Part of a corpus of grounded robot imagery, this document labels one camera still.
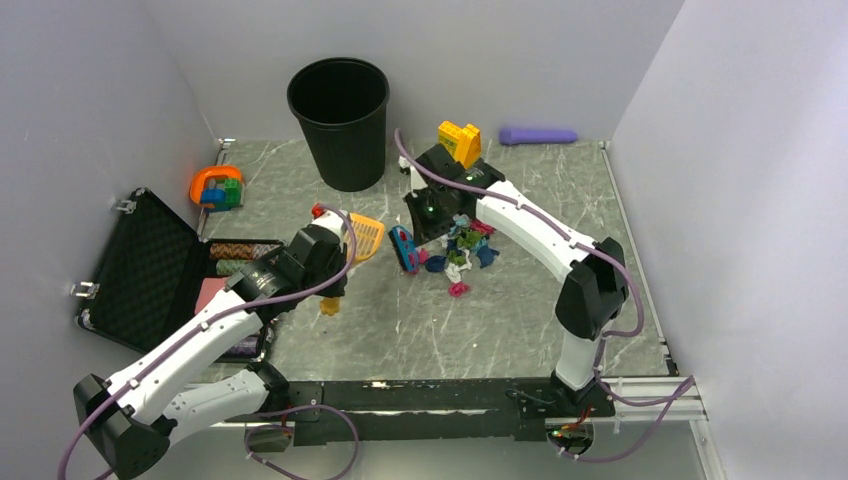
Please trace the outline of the blue hand brush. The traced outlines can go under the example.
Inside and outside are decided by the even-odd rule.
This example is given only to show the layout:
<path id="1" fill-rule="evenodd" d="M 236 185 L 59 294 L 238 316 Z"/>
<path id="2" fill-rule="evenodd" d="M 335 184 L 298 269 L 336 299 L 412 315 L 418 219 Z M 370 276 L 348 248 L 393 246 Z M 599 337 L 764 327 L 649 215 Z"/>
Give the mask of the blue hand brush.
<path id="1" fill-rule="evenodd" d="M 396 225 L 389 230 L 387 236 L 402 271 L 416 274 L 419 270 L 419 256 L 412 233 L 404 226 Z"/>

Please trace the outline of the orange slotted scoop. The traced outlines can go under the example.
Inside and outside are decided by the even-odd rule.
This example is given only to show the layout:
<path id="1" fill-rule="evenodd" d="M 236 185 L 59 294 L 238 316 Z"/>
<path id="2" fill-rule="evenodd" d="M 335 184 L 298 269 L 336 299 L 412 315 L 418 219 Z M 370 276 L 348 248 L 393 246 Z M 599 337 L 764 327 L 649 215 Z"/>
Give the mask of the orange slotted scoop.
<path id="1" fill-rule="evenodd" d="M 350 213 L 352 233 L 346 232 L 344 241 L 348 247 L 348 257 L 353 266 L 370 260 L 378 251 L 385 226 L 382 222 L 358 213 Z"/>

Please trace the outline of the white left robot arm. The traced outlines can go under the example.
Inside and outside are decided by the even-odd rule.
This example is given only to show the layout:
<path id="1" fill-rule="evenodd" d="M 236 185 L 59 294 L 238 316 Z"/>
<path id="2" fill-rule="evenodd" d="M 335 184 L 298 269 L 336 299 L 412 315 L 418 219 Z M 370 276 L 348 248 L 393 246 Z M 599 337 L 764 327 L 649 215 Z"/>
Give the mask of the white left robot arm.
<path id="1" fill-rule="evenodd" d="M 339 297 L 357 240 L 346 216 L 327 213 L 293 240 L 244 265 L 196 316 L 159 346 L 107 379 L 73 389 L 87 437 L 120 479 L 154 466 L 169 447 L 219 421 L 256 413 L 279 417 L 290 386 L 274 367 L 252 362 L 204 387 L 186 385 L 228 350 L 312 295 Z"/>

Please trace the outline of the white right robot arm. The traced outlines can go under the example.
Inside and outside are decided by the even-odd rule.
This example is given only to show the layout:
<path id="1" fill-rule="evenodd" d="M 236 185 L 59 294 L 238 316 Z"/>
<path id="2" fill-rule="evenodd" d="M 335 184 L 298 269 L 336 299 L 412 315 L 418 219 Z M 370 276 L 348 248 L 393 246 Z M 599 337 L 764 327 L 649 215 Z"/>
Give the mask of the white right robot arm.
<path id="1" fill-rule="evenodd" d="M 551 399 L 560 413 L 578 414 L 590 402 L 601 334 L 629 295 L 621 244 L 571 229 L 484 160 L 464 167 L 440 144 L 414 162 L 401 157 L 399 165 L 410 176 L 404 200 L 416 245 L 446 235 L 465 215 L 505 234 L 560 283 L 554 312 L 564 337 Z"/>

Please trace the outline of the pile of paper scraps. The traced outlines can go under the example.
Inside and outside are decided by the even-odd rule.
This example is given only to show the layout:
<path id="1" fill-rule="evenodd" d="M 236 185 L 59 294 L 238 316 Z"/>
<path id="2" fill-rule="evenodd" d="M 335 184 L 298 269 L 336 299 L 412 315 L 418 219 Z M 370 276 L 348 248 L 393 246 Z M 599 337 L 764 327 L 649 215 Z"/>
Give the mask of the pile of paper scraps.
<path id="1" fill-rule="evenodd" d="M 462 274 L 474 265 L 480 268 L 491 266 L 500 252 L 489 245 L 495 228 L 480 220 L 472 220 L 461 214 L 454 217 L 448 232 L 437 241 L 443 248 L 441 254 L 432 255 L 425 247 L 418 247 L 413 255 L 415 272 L 442 273 L 450 282 L 448 294 L 459 298 L 470 291 Z"/>

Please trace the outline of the yellow toy brick building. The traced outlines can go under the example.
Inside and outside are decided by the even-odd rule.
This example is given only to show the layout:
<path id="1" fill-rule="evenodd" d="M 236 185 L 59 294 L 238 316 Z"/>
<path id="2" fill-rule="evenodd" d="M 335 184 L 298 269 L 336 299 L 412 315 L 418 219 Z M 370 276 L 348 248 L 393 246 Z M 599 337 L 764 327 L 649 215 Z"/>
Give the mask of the yellow toy brick building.
<path id="1" fill-rule="evenodd" d="M 466 169 L 482 154 L 481 132 L 472 124 L 460 127 L 450 121 L 443 121 L 438 127 L 438 143 Z"/>

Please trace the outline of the purple cylinder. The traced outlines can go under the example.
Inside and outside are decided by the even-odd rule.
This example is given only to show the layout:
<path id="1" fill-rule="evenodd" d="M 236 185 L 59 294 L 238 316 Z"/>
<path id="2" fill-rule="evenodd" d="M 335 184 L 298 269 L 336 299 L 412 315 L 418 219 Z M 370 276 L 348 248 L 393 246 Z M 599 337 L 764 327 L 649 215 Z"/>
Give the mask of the purple cylinder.
<path id="1" fill-rule="evenodd" d="M 531 129 L 519 127 L 504 127 L 498 132 L 501 145 L 531 145 L 531 144 L 571 144 L 577 142 L 579 135 L 567 129 Z"/>

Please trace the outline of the black plastic bin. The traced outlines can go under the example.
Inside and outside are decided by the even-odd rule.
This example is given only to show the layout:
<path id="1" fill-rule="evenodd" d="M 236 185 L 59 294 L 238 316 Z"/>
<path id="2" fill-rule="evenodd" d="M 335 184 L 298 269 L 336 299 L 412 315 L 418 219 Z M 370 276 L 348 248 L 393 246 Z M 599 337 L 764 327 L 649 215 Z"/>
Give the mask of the black plastic bin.
<path id="1" fill-rule="evenodd" d="M 326 185 L 359 192 L 382 178 L 390 99 L 382 70 L 357 58 L 318 60 L 292 77 L 286 99 Z"/>

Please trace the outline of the black open case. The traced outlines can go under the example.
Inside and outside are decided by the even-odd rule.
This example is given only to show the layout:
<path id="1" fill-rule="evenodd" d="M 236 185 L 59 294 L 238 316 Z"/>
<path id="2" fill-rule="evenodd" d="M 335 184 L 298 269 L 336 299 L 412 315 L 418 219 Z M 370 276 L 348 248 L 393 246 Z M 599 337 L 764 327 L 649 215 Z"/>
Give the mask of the black open case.
<path id="1" fill-rule="evenodd" d="M 280 246 L 278 240 L 203 239 L 147 188 L 116 206 L 112 230 L 92 280 L 72 291 L 77 324 L 147 353 L 200 306 L 203 288 Z"/>

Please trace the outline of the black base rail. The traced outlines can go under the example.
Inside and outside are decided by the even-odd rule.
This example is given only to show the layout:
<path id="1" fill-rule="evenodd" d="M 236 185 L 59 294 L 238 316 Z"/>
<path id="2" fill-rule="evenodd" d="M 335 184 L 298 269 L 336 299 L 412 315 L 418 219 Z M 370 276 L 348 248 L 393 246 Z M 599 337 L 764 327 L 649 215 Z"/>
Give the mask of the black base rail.
<path id="1" fill-rule="evenodd" d="M 546 429 L 615 414 L 598 386 L 567 394 L 550 377 L 453 380 L 293 382 L 286 402 L 238 416 L 250 424 L 280 421 L 297 446 L 330 442 L 510 437 L 543 441 Z"/>

